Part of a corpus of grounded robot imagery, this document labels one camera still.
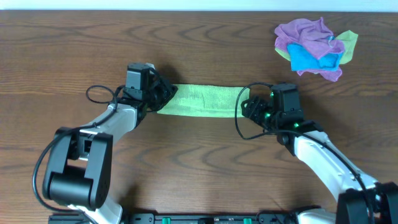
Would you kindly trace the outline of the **light green microfiber cloth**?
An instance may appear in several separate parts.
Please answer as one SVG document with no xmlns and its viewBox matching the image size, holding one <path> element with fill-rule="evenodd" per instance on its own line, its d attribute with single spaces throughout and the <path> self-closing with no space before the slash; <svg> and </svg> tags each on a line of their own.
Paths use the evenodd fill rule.
<svg viewBox="0 0 398 224">
<path fill-rule="evenodd" d="M 174 97 L 158 114 L 233 118 L 242 117 L 241 108 L 236 102 L 242 103 L 250 96 L 250 89 L 243 87 L 177 84 Z"/>
</svg>

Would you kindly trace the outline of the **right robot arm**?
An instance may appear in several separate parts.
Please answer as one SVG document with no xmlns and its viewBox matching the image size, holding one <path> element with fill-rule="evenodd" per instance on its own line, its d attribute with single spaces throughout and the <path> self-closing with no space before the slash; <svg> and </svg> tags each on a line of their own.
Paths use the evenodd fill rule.
<svg viewBox="0 0 398 224">
<path fill-rule="evenodd" d="M 337 202 L 335 213 L 313 207 L 296 210 L 285 223 L 397 223 L 397 185 L 380 183 L 352 163 L 330 141 L 323 128 L 306 120 L 294 84 L 266 85 L 269 100 L 253 96 L 236 101 L 241 113 L 275 135 L 279 144 L 305 163 L 323 182 Z"/>
</svg>

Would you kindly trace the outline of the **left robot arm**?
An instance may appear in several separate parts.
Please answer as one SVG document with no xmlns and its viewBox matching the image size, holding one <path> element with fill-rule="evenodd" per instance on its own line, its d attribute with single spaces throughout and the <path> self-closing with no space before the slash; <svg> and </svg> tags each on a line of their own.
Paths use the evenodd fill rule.
<svg viewBox="0 0 398 224">
<path fill-rule="evenodd" d="M 49 223 L 132 223 L 132 215 L 109 194 L 113 146 L 177 90 L 152 64 L 130 63 L 125 84 L 109 91 L 104 113 L 55 132 L 32 175 L 35 197 L 53 211 Z"/>
</svg>

